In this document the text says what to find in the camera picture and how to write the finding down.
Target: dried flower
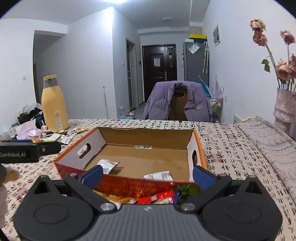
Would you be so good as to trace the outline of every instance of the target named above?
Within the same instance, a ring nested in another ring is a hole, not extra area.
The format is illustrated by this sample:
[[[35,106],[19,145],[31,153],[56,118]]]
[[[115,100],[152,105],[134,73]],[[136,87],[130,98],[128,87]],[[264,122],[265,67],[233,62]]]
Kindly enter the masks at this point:
[[[266,25],[263,23],[261,19],[258,19],[258,18],[254,18],[250,22],[250,26],[253,31],[259,31],[260,33],[262,33],[263,30],[266,30]]]
[[[290,69],[287,65],[286,62],[282,61],[282,62],[279,62],[279,65],[276,65],[275,66],[276,68],[276,74],[277,76],[280,78],[281,81],[288,81],[290,80]]]
[[[290,31],[281,31],[281,37],[285,41],[287,45],[294,44],[295,43],[295,38],[294,36],[290,33]]]
[[[257,30],[254,32],[253,41],[259,46],[265,46],[267,44],[266,36]]]
[[[296,67],[290,67],[290,77],[293,79],[296,78]]]
[[[294,54],[290,58],[290,65],[296,67],[296,56]]]

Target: puffer jacket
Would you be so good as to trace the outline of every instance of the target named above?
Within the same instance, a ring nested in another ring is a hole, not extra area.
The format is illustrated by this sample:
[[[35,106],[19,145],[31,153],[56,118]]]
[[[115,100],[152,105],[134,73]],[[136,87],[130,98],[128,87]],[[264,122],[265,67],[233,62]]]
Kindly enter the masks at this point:
[[[176,87],[186,87],[188,99],[184,113],[188,121],[210,122],[213,112],[202,85],[190,81],[157,82],[144,109],[144,118],[167,120]]]

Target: patterned tablecloth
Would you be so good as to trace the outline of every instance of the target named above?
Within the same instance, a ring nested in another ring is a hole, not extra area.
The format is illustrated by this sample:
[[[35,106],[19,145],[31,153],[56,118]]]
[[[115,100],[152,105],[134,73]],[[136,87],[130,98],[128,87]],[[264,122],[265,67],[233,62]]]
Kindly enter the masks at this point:
[[[255,174],[264,184],[283,216],[283,226],[276,240],[296,240],[294,233],[296,206],[290,194],[263,154],[236,125],[158,120],[70,120],[68,135],[74,136],[73,141],[85,134],[85,132],[76,134],[73,131],[73,128],[78,126],[88,128],[105,126],[114,128],[196,129],[204,149],[208,170],[214,174],[225,173],[233,179],[245,179],[248,175]],[[56,156],[41,157],[40,161],[34,164],[9,165],[18,168],[21,173],[21,178],[18,181],[6,185],[9,211],[6,215],[3,231],[9,237],[9,240],[19,240],[12,220],[13,214],[21,202],[20,192],[26,192],[30,189],[40,175],[48,175],[51,179],[60,179],[53,163]]]

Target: ceiling light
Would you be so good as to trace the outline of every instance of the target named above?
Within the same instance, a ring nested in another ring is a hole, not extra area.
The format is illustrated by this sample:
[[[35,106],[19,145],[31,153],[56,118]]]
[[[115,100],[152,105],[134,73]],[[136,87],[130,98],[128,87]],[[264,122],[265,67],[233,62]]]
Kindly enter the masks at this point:
[[[103,0],[103,1],[109,2],[109,3],[121,4],[121,3],[127,2],[128,0]]]
[[[165,22],[168,22],[168,21],[171,21],[172,20],[172,18],[170,18],[170,17],[164,17],[163,18],[163,21],[165,21]]]

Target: gray refrigerator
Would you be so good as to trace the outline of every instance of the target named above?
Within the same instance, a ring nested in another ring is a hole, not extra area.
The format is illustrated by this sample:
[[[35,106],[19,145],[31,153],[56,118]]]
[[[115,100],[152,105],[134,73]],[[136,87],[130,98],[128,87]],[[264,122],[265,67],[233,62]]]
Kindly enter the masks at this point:
[[[206,73],[206,67],[204,73],[202,72],[204,57],[205,57],[205,47],[206,44],[197,43],[200,47],[198,51],[192,54],[189,50],[194,43],[183,43],[183,52],[184,52],[184,80],[185,81],[194,81],[200,82],[200,78],[203,80],[206,86],[209,86],[209,69]]]

